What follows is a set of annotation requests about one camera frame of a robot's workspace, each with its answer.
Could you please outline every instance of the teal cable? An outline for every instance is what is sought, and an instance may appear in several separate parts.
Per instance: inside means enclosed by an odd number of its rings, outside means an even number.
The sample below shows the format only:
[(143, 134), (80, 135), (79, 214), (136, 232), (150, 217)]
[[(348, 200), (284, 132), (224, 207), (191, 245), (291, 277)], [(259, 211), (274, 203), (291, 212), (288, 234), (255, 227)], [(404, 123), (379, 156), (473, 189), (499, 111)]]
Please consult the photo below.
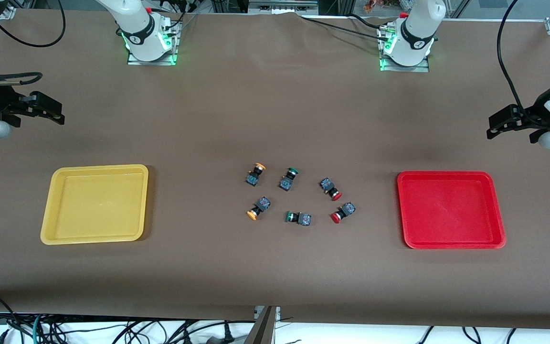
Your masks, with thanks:
[(37, 315), (35, 317), (35, 321), (33, 322), (33, 344), (37, 344), (37, 324), (39, 324), (40, 322), (40, 316), (42, 315), (41, 314)]

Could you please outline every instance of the brown table surface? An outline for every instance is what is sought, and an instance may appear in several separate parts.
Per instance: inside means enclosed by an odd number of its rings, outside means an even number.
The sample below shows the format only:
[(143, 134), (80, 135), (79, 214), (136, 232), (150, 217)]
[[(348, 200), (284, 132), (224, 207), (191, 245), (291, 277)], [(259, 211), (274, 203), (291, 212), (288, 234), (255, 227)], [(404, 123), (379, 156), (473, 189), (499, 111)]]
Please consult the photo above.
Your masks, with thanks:
[[(0, 32), (0, 74), (43, 72), (18, 91), (43, 91), (67, 116), (23, 118), (0, 140), (0, 296), (15, 311), (247, 319), (277, 304), (299, 322), (550, 327), (550, 150), (529, 131), (485, 138), (487, 118), (513, 102), (497, 22), (443, 22), (430, 72), (404, 74), (379, 71), (372, 39), (294, 14), (200, 15), (177, 66), (128, 66), (109, 13), (66, 14), (51, 48)], [(43, 43), (61, 18), (18, 11), (4, 24)], [(550, 87), (550, 36), (511, 22), (502, 48), (529, 106)], [(253, 188), (256, 161), (268, 170)], [(140, 241), (41, 243), (57, 168), (127, 163), (151, 169)], [(300, 174), (286, 193), (289, 166)], [(406, 247), (404, 170), (491, 174), (506, 246)], [(342, 200), (321, 192), (324, 177)], [(253, 222), (245, 213), (263, 195), (272, 207)], [(358, 211), (335, 225), (343, 201)], [(286, 224), (288, 210), (314, 223)]]

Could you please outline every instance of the plastic tray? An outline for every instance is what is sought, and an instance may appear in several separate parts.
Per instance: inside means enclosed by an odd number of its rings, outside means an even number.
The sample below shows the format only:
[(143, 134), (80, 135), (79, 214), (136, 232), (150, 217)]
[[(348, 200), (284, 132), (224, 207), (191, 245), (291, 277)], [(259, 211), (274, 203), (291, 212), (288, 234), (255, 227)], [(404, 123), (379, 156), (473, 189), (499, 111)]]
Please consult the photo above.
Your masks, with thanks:
[(133, 241), (144, 232), (144, 165), (65, 167), (52, 176), (40, 235), (47, 245)]
[(502, 248), (506, 235), (485, 172), (402, 172), (404, 241), (411, 248)]

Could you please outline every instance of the small object with orange cap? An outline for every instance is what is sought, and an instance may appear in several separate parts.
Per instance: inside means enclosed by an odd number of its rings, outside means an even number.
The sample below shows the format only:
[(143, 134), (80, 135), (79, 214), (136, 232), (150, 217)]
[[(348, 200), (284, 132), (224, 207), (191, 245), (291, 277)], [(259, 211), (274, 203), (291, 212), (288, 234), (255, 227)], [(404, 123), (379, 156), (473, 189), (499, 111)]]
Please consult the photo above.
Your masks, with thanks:
[(348, 217), (356, 211), (356, 207), (353, 204), (347, 202), (343, 206), (338, 207), (338, 211), (330, 214), (330, 218), (334, 221), (335, 224), (341, 222), (344, 217)]
[(297, 170), (292, 167), (288, 168), (288, 172), (286, 172), (286, 175), (282, 176), (281, 181), (279, 181), (279, 187), (286, 191), (290, 191), (290, 188), (292, 187), (292, 182), (294, 182), (294, 177), (296, 177), (297, 174)]
[(324, 190), (324, 194), (328, 194), (333, 201), (336, 201), (343, 196), (343, 194), (340, 193), (336, 187), (334, 187), (334, 183), (328, 178), (324, 178), (321, 182), (319, 182), (319, 186), (322, 190)]
[(286, 222), (296, 222), (301, 226), (308, 226), (311, 224), (311, 215), (288, 211), (288, 214), (286, 214)]
[(245, 179), (245, 182), (251, 186), (256, 186), (256, 184), (258, 184), (258, 179), (260, 179), (260, 174), (262, 174), (262, 171), (266, 171), (266, 167), (264, 167), (264, 165), (262, 164), (255, 163), (254, 170), (247, 172), (247, 178)]
[(260, 213), (264, 213), (267, 209), (269, 209), (269, 205), (271, 205), (271, 201), (269, 201), (266, 197), (260, 198), (256, 203), (256, 205), (251, 210), (247, 211), (247, 216), (251, 218), (252, 220), (257, 220), (258, 215)]

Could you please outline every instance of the red tray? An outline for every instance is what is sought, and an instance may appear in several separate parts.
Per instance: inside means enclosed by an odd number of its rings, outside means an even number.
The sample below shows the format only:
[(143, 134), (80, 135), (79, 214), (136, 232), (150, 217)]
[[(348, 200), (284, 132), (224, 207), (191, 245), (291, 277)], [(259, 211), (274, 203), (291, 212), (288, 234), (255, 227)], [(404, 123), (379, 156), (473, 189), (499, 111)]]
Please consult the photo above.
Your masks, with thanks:
[(406, 171), (398, 176), (410, 248), (502, 248), (506, 235), (494, 182), (485, 172)]

